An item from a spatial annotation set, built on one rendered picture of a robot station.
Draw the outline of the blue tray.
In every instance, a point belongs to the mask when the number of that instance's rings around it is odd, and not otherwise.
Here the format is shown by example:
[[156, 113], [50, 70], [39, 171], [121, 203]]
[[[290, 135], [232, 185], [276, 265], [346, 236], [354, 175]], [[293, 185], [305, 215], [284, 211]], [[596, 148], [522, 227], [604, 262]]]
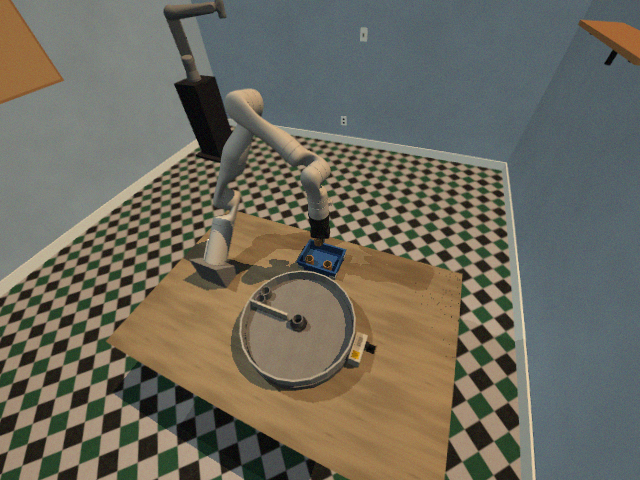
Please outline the blue tray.
[[[298, 268], [305, 269], [311, 272], [316, 272], [335, 280], [342, 262], [346, 257], [346, 249], [336, 247], [323, 243], [322, 246], [316, 246], [314, 240], [309, 239], [307, 245], [302, 251], [300, 257], [297, 260]], [[308, 264], [305, 261], [307, 255], [312, 255], [314, 258], [314, 265]], [[332, 270], [323, 268], [323, 263], [330, 261], [332, 263]], [[336, 273], [337, 272], [337, 273]]]

